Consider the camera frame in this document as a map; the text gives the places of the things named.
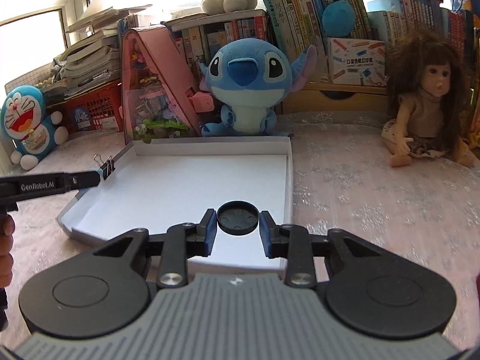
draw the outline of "white box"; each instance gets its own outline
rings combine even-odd
[[[199,223],[209,208],[246,200],[291,223],[293,169],[288,137],[154,139],[129,143],[115,171],[96,188],[80,191],[57,220],[72,238],[99,244],[133,228],[165,233]],[[191,274],[280,273],[282,259],[265,257],[258,228],[236,237],[217,228],[212,254],[189,259]]]
[[[385,45],[378,40],[328,38],[334,84],[385,86]]]

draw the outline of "drawer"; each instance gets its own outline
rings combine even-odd
[[[370,111],[386,113],[387,96],[383,94],[304,89],[291,93],[280,104],[282,114],[295,112]]]

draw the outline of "hand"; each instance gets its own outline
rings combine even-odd
[[[413,142],[413,138],[398,138],[397,139],[397,154],[398,155],[408,155],[410,153],[410,148],[407,145],[408,142]]]
[[[12,237],[15,231],[15,222],[10,215],[5,215],[3,222],[3,234],[0,235],[0,288],[4,288],[11,283],[11,269],[14,266],[14,258],[11,256],[11,247],[14,244]]]

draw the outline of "brown hair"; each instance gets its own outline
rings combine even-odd
[[[430,31],[410,32],[387,60],[389,113],[397,116],[398,96],[415,92],[428,65],[450,63],[450,91],[442,97],[443,128],[438,136],[445,150],[453,150],[460,135],[460,111],[469,93],[466,74],[457,50]]]

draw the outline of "doll dress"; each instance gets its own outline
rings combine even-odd
[[[410,156],[415,158],[438,158],[445,156],[440,143],[436,139],[443,125],[443,114],[440,108],[440,99],[435,98],[423,89],[416,93],[400,95],[400,102],[406,96],[415,97],[415,109],[411,113],[406,126],[406,138],[412,138],[407,145],[410,148]],[[395,125],[397,120],[389,120],[382,129],[382,138],[396,144]]]

